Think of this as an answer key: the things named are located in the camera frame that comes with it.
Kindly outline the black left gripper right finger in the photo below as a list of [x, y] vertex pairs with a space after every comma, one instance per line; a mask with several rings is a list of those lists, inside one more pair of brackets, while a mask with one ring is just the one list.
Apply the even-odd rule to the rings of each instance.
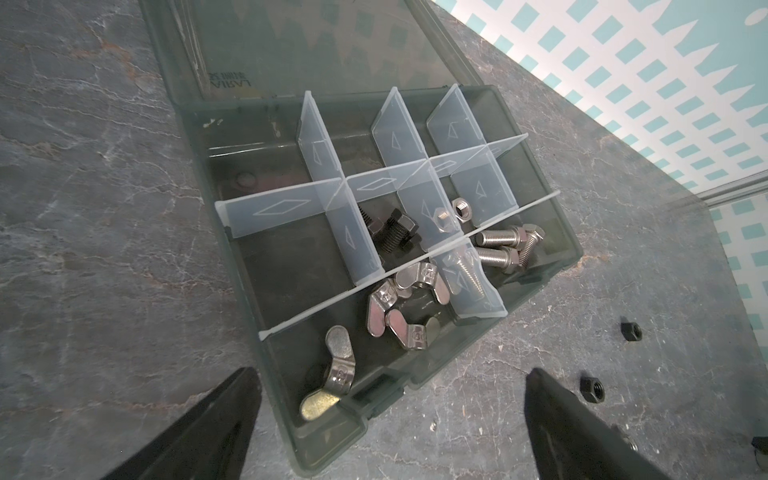
[[541, 479], [667, 477], [541, 368], [526, 376], [524, 414]]

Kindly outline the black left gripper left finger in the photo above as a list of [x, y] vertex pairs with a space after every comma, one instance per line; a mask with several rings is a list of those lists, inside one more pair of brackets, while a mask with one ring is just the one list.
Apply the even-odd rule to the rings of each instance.
[[242, 367], [107, 479], [238, 479], [262, 388], [257, 371]]

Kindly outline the dark green compartment organizer box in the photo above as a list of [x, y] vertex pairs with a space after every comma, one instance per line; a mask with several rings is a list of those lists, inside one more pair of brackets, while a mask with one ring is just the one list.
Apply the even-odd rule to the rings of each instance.
[[428, 2], [140, 8], [297, 474], [580, 260]]

